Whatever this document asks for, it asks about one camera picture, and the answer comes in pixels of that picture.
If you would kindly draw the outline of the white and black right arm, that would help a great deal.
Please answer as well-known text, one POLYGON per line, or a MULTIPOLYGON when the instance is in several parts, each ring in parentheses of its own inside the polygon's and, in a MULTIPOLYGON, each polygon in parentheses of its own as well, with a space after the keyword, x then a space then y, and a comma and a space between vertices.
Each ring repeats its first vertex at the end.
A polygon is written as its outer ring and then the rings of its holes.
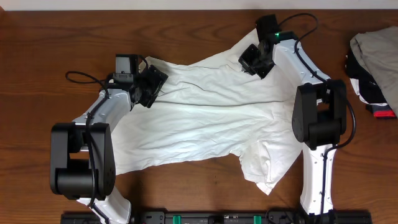
POLYGON ((312 62, 292 31, 258 33, 239 63, 250 75, 265 78, 277 69, 297 85, 292 129, 303 149, 304 173, 300 203, 307 215, 324 216, 333 210, 333 159, 346 131, 346 85, 333 80, 312 62))

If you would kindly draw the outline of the white t-shirt black print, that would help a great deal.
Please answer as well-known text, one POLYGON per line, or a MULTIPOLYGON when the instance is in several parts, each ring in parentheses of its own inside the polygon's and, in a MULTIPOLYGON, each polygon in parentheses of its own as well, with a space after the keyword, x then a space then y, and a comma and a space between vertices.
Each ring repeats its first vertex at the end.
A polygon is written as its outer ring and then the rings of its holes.
POLYGON ((256 31, 191 65, 148 57, 168 79, 150 108, 135 106, 112 133, 116 172, 234 154, 244 178, 271 193, 302 151, 292 131, 296 86, 278 69, 244 73, 256 31))

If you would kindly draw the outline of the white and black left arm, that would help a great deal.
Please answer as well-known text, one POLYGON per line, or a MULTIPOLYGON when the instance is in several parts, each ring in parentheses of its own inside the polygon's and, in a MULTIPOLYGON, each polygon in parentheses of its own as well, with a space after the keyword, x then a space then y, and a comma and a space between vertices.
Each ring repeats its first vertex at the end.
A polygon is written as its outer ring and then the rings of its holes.
POLYGON ((131 202, 117 187, 111 133, 136 103, 150 107, 168 76, 153 65, 118 70, 100 80, 98 99, 69 123, 53 125, 50 133, 50 188, 88 207, 89 213, 64 213, 61 223, 134 223, 131 202))

